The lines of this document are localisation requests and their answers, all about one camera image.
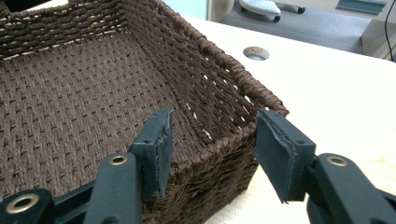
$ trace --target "white desk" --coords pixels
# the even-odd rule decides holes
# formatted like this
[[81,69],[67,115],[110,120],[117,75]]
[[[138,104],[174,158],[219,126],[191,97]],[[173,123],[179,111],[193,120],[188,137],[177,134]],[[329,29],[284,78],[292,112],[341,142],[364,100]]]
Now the white desk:
[[[288,120],[317,144],[317,154],[352,159],[378,188],[396,194],[396,63],[187,20],[283,100]],[[270,58],[251,61],[242,53],[250,46]],[[206,223],[309,222],[305,203],[281,204],[259,168],[248,190]]]

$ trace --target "basket wall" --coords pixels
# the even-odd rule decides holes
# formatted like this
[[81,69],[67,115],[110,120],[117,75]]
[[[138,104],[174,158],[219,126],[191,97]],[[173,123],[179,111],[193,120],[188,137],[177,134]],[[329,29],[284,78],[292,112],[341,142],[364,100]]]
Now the basket wall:
[[0,1],[0,200],[88,183],[151,113],[173,107],[168,189],[144,204],[144,221],[204,222],[257,168],[256,110],[288,111],[162,1],[69,2],[10,14]]

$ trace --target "brown wicker basket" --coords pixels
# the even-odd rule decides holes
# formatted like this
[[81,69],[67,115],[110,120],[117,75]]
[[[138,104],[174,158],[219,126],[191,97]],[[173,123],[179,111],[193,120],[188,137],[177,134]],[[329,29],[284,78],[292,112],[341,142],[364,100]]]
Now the brown wicker basket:
[[172,107],[166,197],[146,223],[202,223],[245,190],[258,108],[282,102],[160,0],[69,0],[10,13],[0,1],[0,201],[95,179],[151,113]]

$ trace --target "screw hole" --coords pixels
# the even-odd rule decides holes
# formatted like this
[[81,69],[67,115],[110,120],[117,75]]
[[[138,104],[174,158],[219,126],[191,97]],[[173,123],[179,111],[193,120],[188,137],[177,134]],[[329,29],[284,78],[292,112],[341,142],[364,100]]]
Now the screw hole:
[[9,214],[18,214],[33,207],[38,202],[38,195],[25,194],[8,204],[7,212]]
[[128,159],[124,156],[117,156],[110,160],[110,164],[112,165],[121,165],[125,163]]

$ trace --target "woven texture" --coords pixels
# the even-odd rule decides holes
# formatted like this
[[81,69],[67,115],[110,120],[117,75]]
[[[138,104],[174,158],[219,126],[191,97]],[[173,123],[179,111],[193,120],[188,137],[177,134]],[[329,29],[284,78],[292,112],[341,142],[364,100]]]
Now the woven texture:
[[10,13],[0,1],[0,201],[95,179],[150,114],[174,108],[165,198],[145,223],[202,223],[245,190],[255,115],[282,102],[162,1],[69,1]]

